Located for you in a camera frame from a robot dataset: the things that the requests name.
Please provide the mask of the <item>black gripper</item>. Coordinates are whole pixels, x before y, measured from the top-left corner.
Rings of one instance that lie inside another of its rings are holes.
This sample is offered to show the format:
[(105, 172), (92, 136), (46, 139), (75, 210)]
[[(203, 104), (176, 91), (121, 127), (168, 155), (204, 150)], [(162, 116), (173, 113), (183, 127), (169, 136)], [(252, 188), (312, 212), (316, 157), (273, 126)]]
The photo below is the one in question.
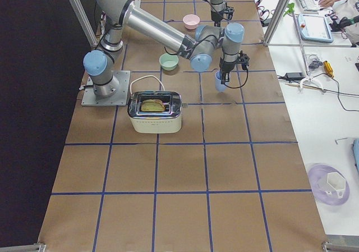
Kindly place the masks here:
[(239, 51), (234, 55), (224, 54), (223, 58), (220, 58), (220, 83), (225, 84), (230, 82), (230, 72), (234, 70), (236, 65), (241, 65), (242, 69), (247, 71), (249, 68), (249, 56), (243, 51)]
[(211, 20), (214, 22), (214, 26), (221, 27), (221, 21), (231, 21), (234, 13), (234, 8), (227, 5), (227, 2), (219, 4), (213, 4), (210, 2), (211, 7)]

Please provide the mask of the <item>person hand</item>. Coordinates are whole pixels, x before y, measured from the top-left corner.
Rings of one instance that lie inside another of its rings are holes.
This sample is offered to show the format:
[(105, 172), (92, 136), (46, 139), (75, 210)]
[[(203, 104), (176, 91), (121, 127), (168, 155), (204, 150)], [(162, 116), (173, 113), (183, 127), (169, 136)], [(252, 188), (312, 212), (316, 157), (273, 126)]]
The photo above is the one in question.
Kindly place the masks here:
[(332, 7), (336, 0), (319, 0), (318, 5), (321, 8), (328, 8)]

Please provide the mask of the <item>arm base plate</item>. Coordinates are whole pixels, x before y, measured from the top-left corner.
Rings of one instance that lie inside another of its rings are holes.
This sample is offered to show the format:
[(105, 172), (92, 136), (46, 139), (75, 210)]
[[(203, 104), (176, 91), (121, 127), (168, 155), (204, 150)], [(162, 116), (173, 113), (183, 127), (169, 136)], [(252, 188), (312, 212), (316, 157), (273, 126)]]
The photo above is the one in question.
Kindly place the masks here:
[(129, 86), (130, 86), (130, 71), (112, 70), (112, 80), (107, 85), (95, 85), (90, 76), (87, 80), (82, 103), (84, 107), (98, 107), (98, 106), (120, 106), (127, 105)]

